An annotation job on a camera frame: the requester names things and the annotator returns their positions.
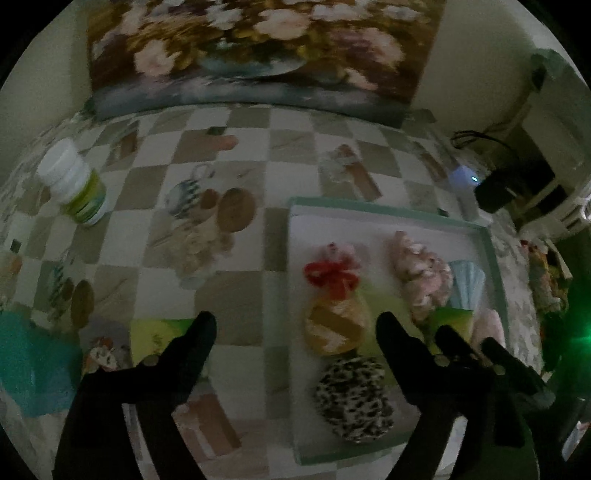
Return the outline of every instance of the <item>pink cloth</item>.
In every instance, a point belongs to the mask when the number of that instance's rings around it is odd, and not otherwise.
[[[415,323],[423,323],[434,308],[447,303],[453,284],[451,268],[406,232],[394,235],[392,265],[396,276],[406,282],[403,295]]]

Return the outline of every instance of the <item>wall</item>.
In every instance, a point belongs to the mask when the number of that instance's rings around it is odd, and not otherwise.
[[[502,121],[527,91],[536,48],[568,57],[517,0],[447,0],[413,107],[431,109],[448,134]]]
[[[28,142],[89,97],[85,38],[85,8],[75,0],[33,39],[0,90],[0,184]]]

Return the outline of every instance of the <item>tray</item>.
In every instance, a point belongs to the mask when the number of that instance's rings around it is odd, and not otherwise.
[[[387,242],[397,230],[408,232],[412,239],[448,262],[466,259],[477,263],[486,273],[480,306],[497,310],[507,335],[507,303],[501,272],[485,227],[373,203],[291,199],[288,241],[290,395],[295,458],[301,465],[349,459],[400,445],[410,438],[418,421],[418,410],[409,405],[400,388],[395,387],[389,389],[388,395],[394,406],[396,426],[386,436],[356,445],[332,433],[312,399],[322,370],[331,359],[321,358],[307,347],[302,327],[303,316],[318,295],[317,289],[306,282],[302,270],[307,263],[316,260],[319,248],[330,242],[347,242],[363,250],[368,257],[365,277],[376,287],[400,296],[398,281],[389,271],[387,255]]]

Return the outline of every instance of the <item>floral painting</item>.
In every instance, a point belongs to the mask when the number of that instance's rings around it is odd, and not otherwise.
[[[99,116],[210,101],[332,103],[357,116],[363,105],[400,111],[414,96],[444,3],[112,2],[89,19],[95,104]]]

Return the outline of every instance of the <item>red ribbon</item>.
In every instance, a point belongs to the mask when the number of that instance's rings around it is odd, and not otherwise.
[[[304,267],[306,280],[315,287],[328,288],[331,300],[346,300],[359,285],[359,277],[348,269],[350,262],[320,261]]]

